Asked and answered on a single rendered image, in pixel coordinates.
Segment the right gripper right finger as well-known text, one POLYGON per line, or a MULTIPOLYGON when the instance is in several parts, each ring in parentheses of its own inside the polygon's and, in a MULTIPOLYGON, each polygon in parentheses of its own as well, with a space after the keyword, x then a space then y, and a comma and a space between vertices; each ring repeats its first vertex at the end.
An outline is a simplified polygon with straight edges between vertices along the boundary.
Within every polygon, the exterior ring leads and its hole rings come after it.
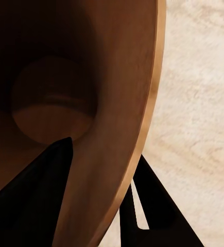
POLYGON ((129 185, 119 208, 121 247, 204 247, 142 154, 133 182, 149 229, 137 226, 129 185))

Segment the trash can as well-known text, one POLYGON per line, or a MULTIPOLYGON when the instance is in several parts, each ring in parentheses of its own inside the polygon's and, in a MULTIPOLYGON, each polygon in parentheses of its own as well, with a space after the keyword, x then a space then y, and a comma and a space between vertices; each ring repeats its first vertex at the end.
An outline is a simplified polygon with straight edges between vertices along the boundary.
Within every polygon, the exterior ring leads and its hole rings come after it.
POLYGON ((98 247, 143 152, 166 0, 0 0, 0 191, 72 138, 51 247, 98 247))

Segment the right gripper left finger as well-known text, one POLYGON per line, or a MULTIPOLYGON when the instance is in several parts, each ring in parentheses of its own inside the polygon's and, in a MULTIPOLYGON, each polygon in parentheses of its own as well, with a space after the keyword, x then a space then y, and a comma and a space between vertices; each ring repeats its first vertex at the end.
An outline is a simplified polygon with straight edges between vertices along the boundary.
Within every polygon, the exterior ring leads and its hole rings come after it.
POLYGON ((0 247, 52 246, 72 160, 72 138, 56 141, 0 191, 0 247))

